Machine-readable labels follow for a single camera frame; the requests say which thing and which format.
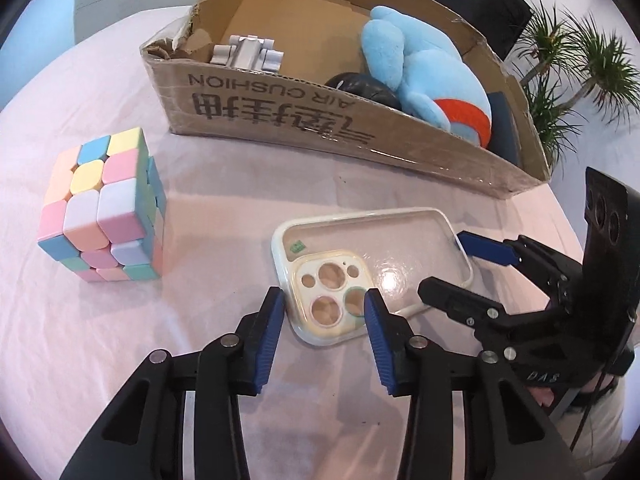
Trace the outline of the clear beige phone case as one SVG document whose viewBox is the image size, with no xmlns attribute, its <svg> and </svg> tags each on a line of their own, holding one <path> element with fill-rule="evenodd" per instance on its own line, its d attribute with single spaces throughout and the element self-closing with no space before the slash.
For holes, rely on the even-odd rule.
<svg viewBox="0 0 640 480">
<path fill-rule="evenodd" d="M 294 219 L 271 237 L 271 255 L 295 335 L 329 347 L 359 337 L 363 300 L 377 289 L 393 314 L 425 310 L 424 278 L 467 288 L 474 273 L 447 217 L 412 207 Z"/>
</svg>

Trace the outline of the silver folding phone stand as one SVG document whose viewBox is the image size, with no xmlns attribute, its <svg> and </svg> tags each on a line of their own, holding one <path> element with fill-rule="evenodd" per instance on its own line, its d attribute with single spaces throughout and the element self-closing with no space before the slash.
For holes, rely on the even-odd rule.
<svg viewBox="0 0 640 480">
<path fill-rule="evenodd" d="M 255 35 L 231 35 L 226 44 L 215 44 L 210 64 L 276 74 L 282 65 L 284 53 L 274 48 L 274 40 Z"/>
</svg>

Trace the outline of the black round pouch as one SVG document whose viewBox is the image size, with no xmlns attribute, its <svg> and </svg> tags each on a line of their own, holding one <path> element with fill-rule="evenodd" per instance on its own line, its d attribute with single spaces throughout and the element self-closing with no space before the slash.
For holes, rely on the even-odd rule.
<svg viewBox="0 0 640 480">
<path fill-rule="evenodd" d="M 395 110 L 401 110 L 401 104 L 396 93 L 368 74 L 351 72 L 337 74 L 326 82 L 326 86 Z"/>
</svg>

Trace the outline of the green potted plant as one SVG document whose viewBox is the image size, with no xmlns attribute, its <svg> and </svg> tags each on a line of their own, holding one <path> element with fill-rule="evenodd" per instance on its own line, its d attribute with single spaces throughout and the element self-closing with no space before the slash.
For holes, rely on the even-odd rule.
<svg viewBox="0 0 640 480">
<path fill-rule="evenodd" d="M 544 156 L 555 168 L 586 118 L 576 110 L 588 101 L 607 124 L 629 122 L 639 110 L 639 65 L 617 32 L 591 14 L 577 16 L 539 1 L 514 47 L 514 68 L 527 99 Z"/>
</svg>

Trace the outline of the brown cardboard box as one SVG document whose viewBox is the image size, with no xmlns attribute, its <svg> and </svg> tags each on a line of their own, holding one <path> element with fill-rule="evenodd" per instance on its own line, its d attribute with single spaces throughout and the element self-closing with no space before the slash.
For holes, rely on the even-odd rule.
<svg viewBox="0 0 640 480">
<path fill-rule="evenodd" d="M 140 54 L 174 133 L 379 162 L 498 198 L 550 178 L 520 83 L 434 0 L 198 0 Z"/>
</svg>

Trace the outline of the light blue plush toy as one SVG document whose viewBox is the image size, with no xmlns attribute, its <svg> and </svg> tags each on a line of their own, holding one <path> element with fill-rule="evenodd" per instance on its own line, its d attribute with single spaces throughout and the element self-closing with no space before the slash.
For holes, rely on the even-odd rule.
<svg viewBox="0 0 640 480">
<path fill-rule="evenodd" d="M 444 32 L 389 6 L 375 6 L 360 44 L 370 76 L 396 94 L 404 113 L 488 147 L 487 92 Z"/>
</svg>

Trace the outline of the black rectangular box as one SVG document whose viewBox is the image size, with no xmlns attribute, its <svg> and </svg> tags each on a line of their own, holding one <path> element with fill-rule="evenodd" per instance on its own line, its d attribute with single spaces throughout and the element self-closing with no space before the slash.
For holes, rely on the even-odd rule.
<svg viewBox="0 0 640 480">
<path fill-rule="evenodd" d="M 506 96 L 502 92 L 487 95 L 491 108 L 491 137 L 488 151 L 521 167 L 520 139 Z"/>
</svg>

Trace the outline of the pastel rubik's cube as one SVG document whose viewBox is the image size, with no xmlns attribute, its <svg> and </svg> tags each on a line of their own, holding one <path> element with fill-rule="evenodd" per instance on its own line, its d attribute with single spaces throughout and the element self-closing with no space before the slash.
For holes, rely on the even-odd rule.
<svg viewBox="0 0 640 480">
<path fill-rule="evenodd" d="M 100 136 L 56 158 L 37 245 L 86 282 L 157 280 L 166 210 L 143 130 Z"/>
</svg>

